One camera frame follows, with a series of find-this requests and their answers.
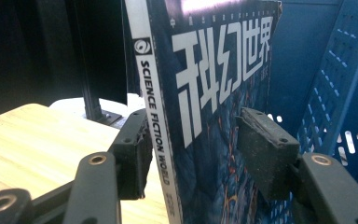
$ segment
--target crate hole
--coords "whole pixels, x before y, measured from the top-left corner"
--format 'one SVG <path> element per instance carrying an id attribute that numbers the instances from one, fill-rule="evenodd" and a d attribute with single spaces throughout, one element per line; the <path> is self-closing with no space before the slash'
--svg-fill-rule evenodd
<path id="1" fill-rule="evenodd" d="M 277 116 L 277 121 L 278 121 L 278 123 L 282 123 L 282 121 L 283 121 L 282 117 L 281 117 L 281 116 Z"/>
<path id="2" fill-rule="evenodd" d="M 344 147 L 339 147 L 338 148 L 338 153 L 339 153 L 339 157 L 341 158 L 342 165 L 347 166 L 348 165 L 348 160 L 347 160 L 347 154 L 345 153 Z"/>
<path id="3" fill-rule="evenodd" d="M 321 147 L 324 144 L 324 141 L 322 141 L 322 138 L 318 137 L 318 143 L 319 143 L 319 147 Z"/>
<path id="4" fill-rule="evenodd" d="M 268 114 L 267 117 L 269 117 L 270 119 L 274 120 L 274 117 L 272 117 L 271 114 Z"/>
<path id="5" fill-rule="evenodd" d="M 356 149 L 354 148 L 353 138 L 351 136 L 350 131 L 345 132 L 345 138 L 347 139 L 348 151 L 351 154 L 354 154 L 356 152 Z"/>
<path id="6" fill-rule="evenodd" d="M 339 134 L 339 135 L 338 135 L 338 138 L 337 138 L 337 143 L 342 143 L 341 134 Z"/>

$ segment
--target magazine logo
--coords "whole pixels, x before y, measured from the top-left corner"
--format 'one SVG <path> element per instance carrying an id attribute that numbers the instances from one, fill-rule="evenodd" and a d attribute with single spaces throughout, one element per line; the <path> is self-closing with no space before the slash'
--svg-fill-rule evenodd
<path id="1" fill-rule="evenodd" d="M 141 39 L 135 39 L 133 40 L 134 48 L 135 48 L 135 54 L 136 55 L 147 55 L 152 54 L 152 47 L 150 38 L 141 38 Z"/>
<path id="2" fill-rule="evenodd" d="M 214 114 L 218 104 L 224 103 L 268 61 L 272 21 L 272 17 L 263 17 L 172 36 L 173 51 L 183 51 L 186 56 L 186 69 L 176 74 L 185 147 L 202 132 L 200 111 L 207 103 L 211 102 Z M 231 36 L 231 41 L 226 41 L 227 36 Z M 232 44 L 235 55 L 225 51 L 225 45 Z M 200 61 L 196 61 L 195 49 L 200 52 Z M 236 64 L 231 67 L 232 72 L 228 72 L 230 63 Z"/>

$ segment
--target dark background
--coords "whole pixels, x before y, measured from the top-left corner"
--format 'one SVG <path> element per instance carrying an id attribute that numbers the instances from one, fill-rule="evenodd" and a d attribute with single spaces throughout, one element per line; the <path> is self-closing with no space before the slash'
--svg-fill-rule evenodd
<path id="1" fill-rule="evenodd" d="M 0 114 L 29 103 L 49 106 L 82 96 L 69 1 L 0 0 Z M 97 2 L 90 9 L 95 15 L 91 58 L 98 68 L 89 74 L 90 89 L 98 98 L 126 104 L 121 2 Z"/>

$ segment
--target magazine spine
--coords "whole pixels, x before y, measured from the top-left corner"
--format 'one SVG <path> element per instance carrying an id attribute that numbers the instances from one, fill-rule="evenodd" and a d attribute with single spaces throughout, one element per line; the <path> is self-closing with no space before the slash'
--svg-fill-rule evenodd
<path id="1" fill-rule="evenodd" d="M 182 223 L 147 0 L 125 0 L 125 4 L 168 218 L 170 223 Z"/>

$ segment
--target blue cover artwork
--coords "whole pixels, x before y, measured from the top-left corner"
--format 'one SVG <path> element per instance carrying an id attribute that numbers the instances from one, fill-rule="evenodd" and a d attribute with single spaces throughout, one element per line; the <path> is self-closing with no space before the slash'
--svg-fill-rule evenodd
<path id="1" fill-rule="evenodd" d="M 200 2 L 148 1 L 183 221 L 261 223 L 268 204 L 237 150 L 235 117 L 267 106 L 279 3 Z"/>

